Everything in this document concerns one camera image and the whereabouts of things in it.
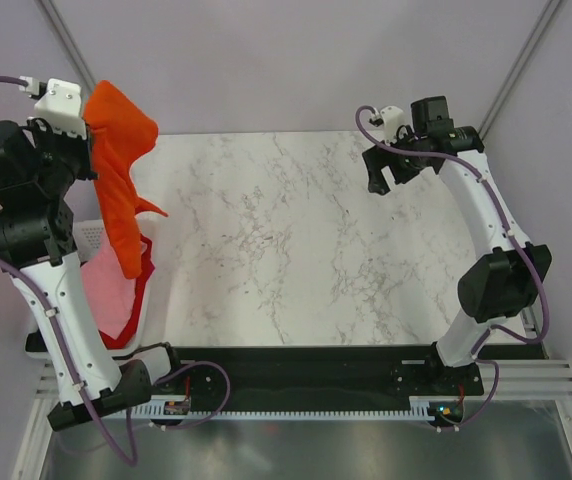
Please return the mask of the orange t-shirt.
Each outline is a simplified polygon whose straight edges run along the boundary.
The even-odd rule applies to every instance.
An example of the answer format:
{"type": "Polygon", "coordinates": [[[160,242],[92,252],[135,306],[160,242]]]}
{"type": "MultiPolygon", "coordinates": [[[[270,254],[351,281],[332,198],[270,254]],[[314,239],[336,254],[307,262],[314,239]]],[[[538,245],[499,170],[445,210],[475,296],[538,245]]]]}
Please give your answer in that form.
{"type": "Polygon", "coordinates": [[[83,118],[93,137],[92,164],[98,178],[94,187],[108,240],[122,274],[135,279],[142,272],[140,228],[136,216],[167,213],[142,198],[131,178],[131,168],[156,146],[157,123],[107,80],[90,95],[83,118]]]}

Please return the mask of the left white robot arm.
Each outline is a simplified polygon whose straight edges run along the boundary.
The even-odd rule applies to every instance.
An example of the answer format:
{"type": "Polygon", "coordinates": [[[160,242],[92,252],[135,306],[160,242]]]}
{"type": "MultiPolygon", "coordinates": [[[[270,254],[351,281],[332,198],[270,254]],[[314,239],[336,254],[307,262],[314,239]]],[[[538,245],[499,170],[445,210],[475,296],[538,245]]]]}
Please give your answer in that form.
{"type": "Polygon", "coordinates": [[[34,315],[55,369],[54,431],[96,421],[174,393],[185,369],[167,354],[118,363],[93,319],[65,201],[78,180],[97,177],[92,136],[62,133],[43,118],[0,121],[0,267],[34,315]]]}

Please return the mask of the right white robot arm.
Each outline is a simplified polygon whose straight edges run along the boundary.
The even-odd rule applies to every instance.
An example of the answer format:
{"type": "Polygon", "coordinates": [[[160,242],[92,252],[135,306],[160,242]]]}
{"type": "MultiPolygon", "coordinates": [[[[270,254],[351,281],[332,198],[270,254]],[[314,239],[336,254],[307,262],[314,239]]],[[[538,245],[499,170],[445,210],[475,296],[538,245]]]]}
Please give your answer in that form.
{"type": "Polygon", "coordinates": [[[355,123],[372,144],[362,154],[369,192],[389,193],[385,170],[397,185],[432,170],[455,199],[473,242],[476,261],[458,281],[460,310],[433,346],[435,362],[423,371],[426,386],[449,392],[460,381],[458,368],[472,364],[495,331],[524,344],[542,342],[550,330],[544,279],[552,254],[510,213],[478,131],[456,126],[443,96],[413,102],[409,117],[394,106],[364,105],[355,123]]]}

